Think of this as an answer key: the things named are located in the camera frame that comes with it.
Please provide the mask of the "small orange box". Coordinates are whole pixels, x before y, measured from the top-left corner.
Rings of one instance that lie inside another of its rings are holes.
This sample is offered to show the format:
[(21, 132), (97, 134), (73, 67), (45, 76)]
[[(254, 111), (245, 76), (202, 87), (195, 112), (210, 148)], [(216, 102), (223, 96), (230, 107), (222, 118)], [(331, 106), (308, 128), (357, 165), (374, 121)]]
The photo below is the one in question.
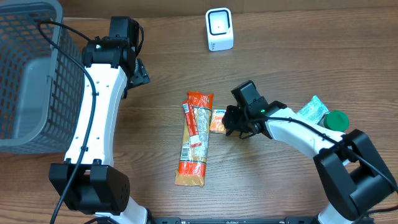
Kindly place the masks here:
[(226, 110), (215, 109), (212, 111), (210, 132), (216, 134), (225, 134), (226, 128), (223, 124), (223, 118)]

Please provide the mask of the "long orange noodle package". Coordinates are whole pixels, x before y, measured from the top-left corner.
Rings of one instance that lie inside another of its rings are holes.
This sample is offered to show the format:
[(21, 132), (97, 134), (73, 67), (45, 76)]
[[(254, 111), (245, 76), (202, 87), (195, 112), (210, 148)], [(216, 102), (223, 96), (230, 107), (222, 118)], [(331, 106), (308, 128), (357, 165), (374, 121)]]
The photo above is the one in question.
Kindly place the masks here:
[(213, 95), (189, 91), (182, 103), (185, 121), (175, 185), (204, 186)]

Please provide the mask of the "teal snack packet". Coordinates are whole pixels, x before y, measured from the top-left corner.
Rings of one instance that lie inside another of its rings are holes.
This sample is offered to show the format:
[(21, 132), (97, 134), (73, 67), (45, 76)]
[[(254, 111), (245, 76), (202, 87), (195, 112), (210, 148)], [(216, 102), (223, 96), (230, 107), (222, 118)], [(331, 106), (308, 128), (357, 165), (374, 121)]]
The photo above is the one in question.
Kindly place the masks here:
[(321, 99), (315, 95), (297, 114), (307, 121), (318, 124), (329, 112), (329, 109), (323, 104)]

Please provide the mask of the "green lid white jar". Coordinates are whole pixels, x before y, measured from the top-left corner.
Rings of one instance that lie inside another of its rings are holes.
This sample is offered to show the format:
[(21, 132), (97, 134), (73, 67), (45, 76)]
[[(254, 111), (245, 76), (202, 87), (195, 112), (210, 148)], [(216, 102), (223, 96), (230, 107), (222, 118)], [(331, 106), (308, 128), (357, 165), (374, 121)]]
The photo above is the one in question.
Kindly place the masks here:
[(342, 111), (332, 111), (324, 115), (319, 125), (332, 131), (344, 132), (349, 128), (349, 118)]

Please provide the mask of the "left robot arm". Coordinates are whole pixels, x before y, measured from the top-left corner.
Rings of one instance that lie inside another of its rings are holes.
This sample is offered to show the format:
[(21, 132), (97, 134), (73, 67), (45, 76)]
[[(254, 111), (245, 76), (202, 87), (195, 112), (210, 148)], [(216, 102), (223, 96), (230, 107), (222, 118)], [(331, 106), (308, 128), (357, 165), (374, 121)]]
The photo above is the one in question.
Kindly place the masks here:
[(85, 75), (80, 113), (62, 163), (50, 166), (49, 179), (60, 195), (51, 222), (62, 205), (87, 215), (91, 223), (150, 223), (150, 211), (130, 196), (127, 175), (114, 168), (113, 139), (119, 104), (131, 88), (148, 84), (137, 56), (144, 29), (128, 16), (113, 16), (109, 34), (88, 39), (77, 61)]

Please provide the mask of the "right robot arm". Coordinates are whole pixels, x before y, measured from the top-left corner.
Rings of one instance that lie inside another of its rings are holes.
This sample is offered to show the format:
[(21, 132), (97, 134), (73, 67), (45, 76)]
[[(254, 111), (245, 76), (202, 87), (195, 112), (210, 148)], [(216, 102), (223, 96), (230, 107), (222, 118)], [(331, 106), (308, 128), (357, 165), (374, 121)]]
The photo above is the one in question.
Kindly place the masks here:
[(268, 103), (251, 80), (231, 94), (237, 104), (229, 105), (223, 117), (227, 135), (237, 131), (247, 139), (263, 134), (313, 159), (329, 204), (307, 223), (370, 222), (373, 213), (397, 210), (375, 208), (397, 192), (397, 182), (366, 133), (330, 130), (279, 101)]

